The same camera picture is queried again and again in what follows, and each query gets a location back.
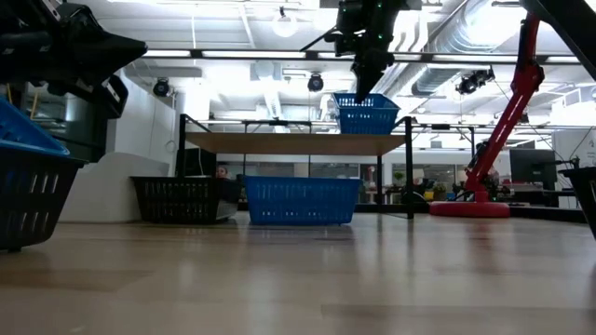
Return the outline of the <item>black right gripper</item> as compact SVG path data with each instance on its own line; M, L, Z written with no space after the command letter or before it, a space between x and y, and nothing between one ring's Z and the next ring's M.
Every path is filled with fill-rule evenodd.
M333 43L336 57L353 56L355 103L362 103L393 63L389 45L401 11L420 10L422 0L340 0L336 22L321 38Z

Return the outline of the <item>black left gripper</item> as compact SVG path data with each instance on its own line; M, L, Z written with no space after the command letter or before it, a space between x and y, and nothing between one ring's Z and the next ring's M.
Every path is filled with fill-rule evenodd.
M0 83L46 83L124 113L129 90L114 73L147 52L143 41L109 33L86 5L0 0Z

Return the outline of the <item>blue plastic basket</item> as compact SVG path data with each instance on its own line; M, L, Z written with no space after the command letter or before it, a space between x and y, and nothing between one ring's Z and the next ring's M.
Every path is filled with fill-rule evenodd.
M253 224L341 225L352 221L361 181L247 176L244 184Z
M4 98L0 98L0 148L68 156L69 150Z
M389 135L400 107L382 94L371 93L362 103L355 93L333 93L335 119L342 134Z

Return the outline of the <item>black plastic basket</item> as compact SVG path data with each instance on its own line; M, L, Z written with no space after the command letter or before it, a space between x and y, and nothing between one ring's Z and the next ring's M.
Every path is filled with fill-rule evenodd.
M242 186L218 178L131 177L143 221L214 224L237 213Z
M83 160L0 147L0 250L52 237Z

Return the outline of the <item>black screen behind shelf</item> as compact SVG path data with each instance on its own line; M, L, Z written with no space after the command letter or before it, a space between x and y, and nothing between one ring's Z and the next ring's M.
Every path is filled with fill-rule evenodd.
M176 177L210 176L214 177L217 169L216 154L200 147L178 150L176 154Z

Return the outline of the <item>white dome pendant lamp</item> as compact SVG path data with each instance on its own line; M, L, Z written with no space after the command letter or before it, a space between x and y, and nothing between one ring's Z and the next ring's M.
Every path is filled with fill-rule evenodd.
M282 38L294 36L298 31L298 21L284 6L278 8L278 14L272 20L272 29L275 35Z

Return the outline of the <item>black ceiling track light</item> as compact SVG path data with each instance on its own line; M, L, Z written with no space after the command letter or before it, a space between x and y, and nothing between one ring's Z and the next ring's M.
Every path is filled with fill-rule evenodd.
M469 95L494 79L493 68L472 71L470 74L464 75L461 78L461 82L455 86L455 91L460 95Z

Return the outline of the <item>black beam with light strips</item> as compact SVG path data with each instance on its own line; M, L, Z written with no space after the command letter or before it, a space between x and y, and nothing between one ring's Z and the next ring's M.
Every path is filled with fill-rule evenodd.
M397 62L436 64L502 64L513 65L515 54L444 54L424 52L393 52ZM352 55L336 56L328 51L291 51L257 49L150 49L143 56L152 60L309 60L352 61Z

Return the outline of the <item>black computer monitor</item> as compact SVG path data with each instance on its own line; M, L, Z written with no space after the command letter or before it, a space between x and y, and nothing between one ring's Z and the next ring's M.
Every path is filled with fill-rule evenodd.
M557 181L555 158L551 150L511 149L511 180L514 183L541 183L544 189L554 190Z

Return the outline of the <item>silver ventilation duct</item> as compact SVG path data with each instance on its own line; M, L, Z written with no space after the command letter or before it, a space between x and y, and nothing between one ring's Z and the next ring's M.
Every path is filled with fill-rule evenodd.
M491 53L519 31L525 18L521 7L495 7L494 1L466 0L425 46L430 53ZM459 74L454 68L409 63L391 82L387 96L429 96Z

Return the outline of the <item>wooden shelf with black frame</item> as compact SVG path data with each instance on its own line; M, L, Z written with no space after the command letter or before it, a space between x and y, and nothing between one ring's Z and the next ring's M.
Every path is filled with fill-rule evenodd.
M358 155L374 156L377 164L383 164L383 156L406 147L406 162L412 162L411 126L406 134L312 134L312 133L221 133L212 132L203 123L187 114L179 119L178 150L186 149L188 142L214 154L261 154L261 155Z

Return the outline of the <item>black metal rig frame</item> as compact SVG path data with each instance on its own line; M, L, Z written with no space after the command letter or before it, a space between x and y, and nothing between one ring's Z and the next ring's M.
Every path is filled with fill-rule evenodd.
M397 205L356 204L355 213L431 214L442 217L505 219L525 218L586 224L581 209L512 206L496 202L433 202Z

